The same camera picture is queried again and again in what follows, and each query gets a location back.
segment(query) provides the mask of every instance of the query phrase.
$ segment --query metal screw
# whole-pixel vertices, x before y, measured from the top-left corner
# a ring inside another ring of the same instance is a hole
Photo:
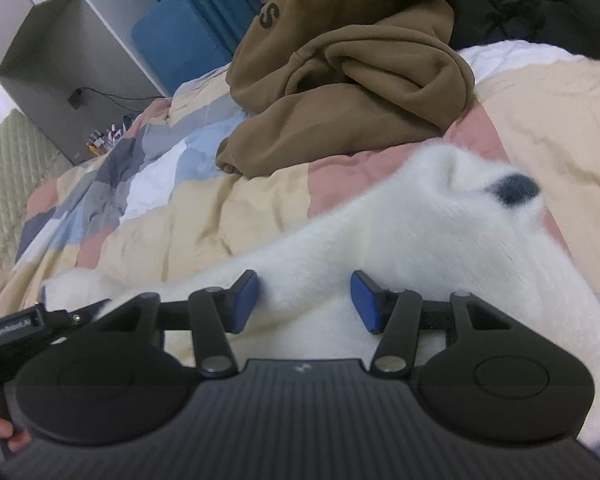
[[[223,355],[212,355],[202,361],[202,367],[211,374],[220,374],[231,368],[231,360]]]
[[[375,360],[375,367],[385,373],[399,372],[407,367],[407,362],[397,355],[383,355]]]

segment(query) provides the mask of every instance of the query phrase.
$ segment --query black fabric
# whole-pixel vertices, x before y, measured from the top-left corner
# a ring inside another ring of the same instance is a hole
[[[455,12],[454,50],[526,40],[600,59],[600,0],[446,1]]]

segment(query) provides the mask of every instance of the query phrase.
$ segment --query white plush fabric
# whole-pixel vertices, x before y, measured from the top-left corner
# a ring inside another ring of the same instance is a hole
[[[205,286],[229,286],[257,271],[261,296],[243,334],[232,338],[250,357],[351,358],[366,362],[377,338],[365,332],[349,298],[352,271],[380,286],[447,300],[469,290],[576,355],[591,371],[595,401],[580,433],[600,441],[600,304],[542,227],[541,197],[505,207],[487,188],[516,173],[446,145],[419,150],[383,184],[269,246],[170,284],[122,284],[75,269],[47,283],[49,308],[71,309],[138,292],[183,300]],[[420,341],[420,360],[439,349]],[[188,333],[170,333],[167,349],[191,364]]]

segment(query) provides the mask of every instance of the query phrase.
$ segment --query pink fabric patch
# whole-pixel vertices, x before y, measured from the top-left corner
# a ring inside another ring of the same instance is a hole
[[[149,120],[160,117],[164,113],[168,112],[170,107],[171,101],[168,99],[156,99],[153,101],[144,109],[144,112],[136,117],[136,120],[131,125],[131,128],[126,131],[126,134],[124,135],[125,139],[131,139],[132,137],[135,137],[140,131],[140,128],[142,128]]]
[[[95,269],[100,260],[100,252],[102,251],[104,240],[113,231],[115,231],[113,228],[103,229],[88,240],[83,241],[80,244],[78,256],[75,258],[75,266],[85,269]]]
[[[486,160],[508,162],[496,127],[480,103],[451,125],[444,137],[424,142],[402,144],[381,152],[360,152],[355,155],[328,156],[309,165],[307,186],[311,201],[308,218],[327,212],[365,192],[400,169],[420,147],[441,141],[480,155]],[[560,228],[547,210],[544,225],[548,234],[567,252],[568,246]]]
[[[27,220],[58,205],[58,179],[47,180],[27,200]]]

